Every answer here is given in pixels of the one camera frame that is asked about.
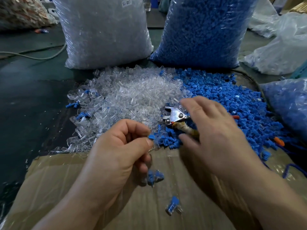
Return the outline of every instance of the orange plastic piece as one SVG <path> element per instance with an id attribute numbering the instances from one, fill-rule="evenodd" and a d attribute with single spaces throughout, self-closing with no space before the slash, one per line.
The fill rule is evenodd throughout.
<path id="1" fill-rule="evenodd" d="M 285 146 L 285 142 L 283 140 L 279 139 L 278 137 L 275 137 L 274 141 L 275 141 L 275 143 L 279 144 L 282 147 Z"/>

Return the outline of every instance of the white sticker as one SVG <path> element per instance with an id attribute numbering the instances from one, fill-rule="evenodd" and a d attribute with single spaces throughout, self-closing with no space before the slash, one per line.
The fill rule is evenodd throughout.
<path id="1" fill-rule="evenodd" d="M 122 7 L 124 8 L 126 6 L 131 5 L 131 4 L 132 4 L 131 0 L 125 0 L 125 1 L 122 2 Z"/>

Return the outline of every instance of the fingernail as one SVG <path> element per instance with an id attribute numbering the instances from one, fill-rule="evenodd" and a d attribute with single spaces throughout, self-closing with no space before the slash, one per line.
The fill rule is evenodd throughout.
<path id="1" fill-rule="evenodd" d="M 150 140 L 150 139 L 148 139 L 148 138 L 146 138 L 146 141 L 147 141 L 147 143 L 148 143 L 148 146 L 152 146 L 153 145 L 153 142 L 152 142 L 152 140 Z"/>

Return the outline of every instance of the pile of clear plastic pieces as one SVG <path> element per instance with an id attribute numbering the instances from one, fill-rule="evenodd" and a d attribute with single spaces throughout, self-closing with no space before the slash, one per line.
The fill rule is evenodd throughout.
<path id="1" fill-rule="evenodd" d="M 105 131 L 121 119 L 132 119 L 147 125 L 153 132 L 163 123 L 161 109 L 167 104 L 189 97 L 183 81 L 174 80 L 174 68 L 106 68 L 96 70 L 96 78 L 87 80 L 67 95 L 71 103 L 78 102 L 78 116 L 70 120 L 78 136 L 67 139 L 68 148 L 62 151 L 89 151 Z"/>

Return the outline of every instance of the bag of blue plastic pieces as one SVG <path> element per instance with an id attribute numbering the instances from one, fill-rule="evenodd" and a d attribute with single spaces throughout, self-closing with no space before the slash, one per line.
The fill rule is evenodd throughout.
<path id="1" fill-rule="evenodd" d="M 150 60 L 172 67 L 234 68 L 257 0 L 172 0 Z"/>
<path id="2" fill-rule="evenodd" d="M 274 81 L 260 86 L 284 123 L 307 142 L 307 78 Z"/>

